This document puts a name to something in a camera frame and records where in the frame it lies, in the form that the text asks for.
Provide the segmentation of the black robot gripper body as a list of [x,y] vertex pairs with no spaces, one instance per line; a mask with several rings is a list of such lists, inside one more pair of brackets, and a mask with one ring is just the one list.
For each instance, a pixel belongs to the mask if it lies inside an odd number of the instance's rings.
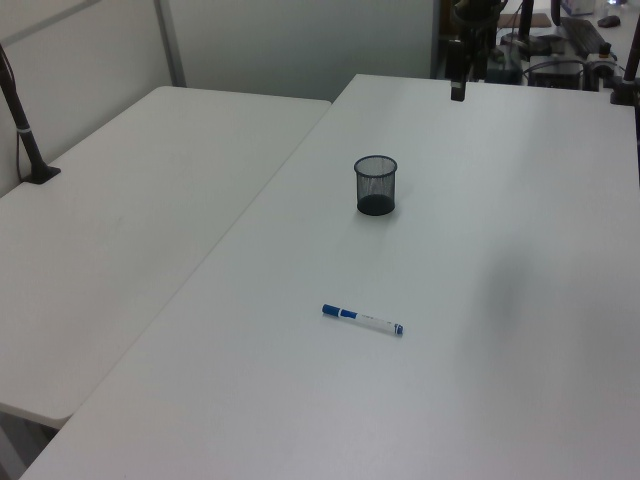
[[499,0],[459,0],[451,4],[451,20],[458,27],[458,38],[466,40],[497,29],[503,2]]

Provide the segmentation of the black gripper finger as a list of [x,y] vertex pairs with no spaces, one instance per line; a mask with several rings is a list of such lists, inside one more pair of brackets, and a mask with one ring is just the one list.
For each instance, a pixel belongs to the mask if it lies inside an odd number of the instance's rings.
[[450,81],[451,100],[463,102],[466,95],[465,44],[450,40],[447,44],[447,79]]
[[470,63],[470,78],[473,81],[484,80],[486,78],[488,63],[488,47],[484,34],[476,36],[472,41]]

